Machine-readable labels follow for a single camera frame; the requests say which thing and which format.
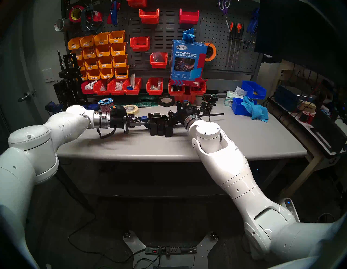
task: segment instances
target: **masking tape roll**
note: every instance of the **masking tape roll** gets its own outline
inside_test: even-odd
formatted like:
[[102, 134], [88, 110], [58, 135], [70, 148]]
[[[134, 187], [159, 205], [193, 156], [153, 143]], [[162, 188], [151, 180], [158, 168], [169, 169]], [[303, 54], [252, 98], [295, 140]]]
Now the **masking tape roll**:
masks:
[[138, 113], [138, 107], [133, 104], [127, 104], [126, 106], [124, 106], [124, 108], [127, 110], [127, 115], [128, 114], [136, 115]]

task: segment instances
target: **tissue box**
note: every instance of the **tissue box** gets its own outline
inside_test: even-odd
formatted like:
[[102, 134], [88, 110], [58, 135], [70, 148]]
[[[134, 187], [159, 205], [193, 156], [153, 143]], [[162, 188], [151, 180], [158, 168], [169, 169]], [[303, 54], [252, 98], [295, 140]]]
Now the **tissue box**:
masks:
[[243, 96], [237, 95], [236, 92], [232, 92], [232, 91], [227, 91], [227, 97], [225, 98], [225, 102], [224, 105], [231, 107], [233, 104], [233, 98], [239, 98], [243, 100]]

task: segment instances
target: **screwdriver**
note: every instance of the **screwdriver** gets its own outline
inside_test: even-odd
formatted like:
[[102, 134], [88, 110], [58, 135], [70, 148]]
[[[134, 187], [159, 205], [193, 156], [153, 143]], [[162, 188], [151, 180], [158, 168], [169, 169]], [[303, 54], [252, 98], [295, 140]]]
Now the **screwdriver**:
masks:
[[226, 64], [225, 69], [228, 69], [232, 40], [235, 38], [235, 33], [236, 33], [235, 27], [234, 27], [234, 22], [230, 23], [230, 29], [229, 30], [230, 30], [230, 32], [229, 32], [229, 48], [228, 48], [227, 64]]
[[236, 60], [235, 60], [234, 70], [235, 70], [235, 66], [236, 66], [236, 63], [237, 63], [238, 55], [239, 55], [239, 52], [240, 52], [240, 46], [241, 46], [242, 35], [243, 35], [243, 24], [242, 24], [242, 23], [238, 23], [238, 24], [237, 24], [236, 38], [239, 39], [240, 42], [239, 42], [239, 46], [238, 46], [238, 49], [237, 49], [237, 54], [236, 54]]

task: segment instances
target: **power strip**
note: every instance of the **power strip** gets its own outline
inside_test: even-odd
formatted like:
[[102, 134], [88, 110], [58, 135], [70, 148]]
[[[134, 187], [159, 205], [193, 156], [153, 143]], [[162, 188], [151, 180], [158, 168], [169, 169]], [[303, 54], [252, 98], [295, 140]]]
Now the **power strip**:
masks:
[[145, 253], [148, 255], [165, 254], [196, 254], [196, 246], [147, 246]]

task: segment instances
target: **door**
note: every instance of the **door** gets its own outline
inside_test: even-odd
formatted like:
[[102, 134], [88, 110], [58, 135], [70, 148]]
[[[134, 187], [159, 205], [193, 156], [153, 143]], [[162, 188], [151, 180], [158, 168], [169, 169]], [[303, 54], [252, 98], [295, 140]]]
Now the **door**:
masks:
[[20, 13], [0, 40], [0, 107], [10, 133], [26, 126], [43, 124], [26, 74]]

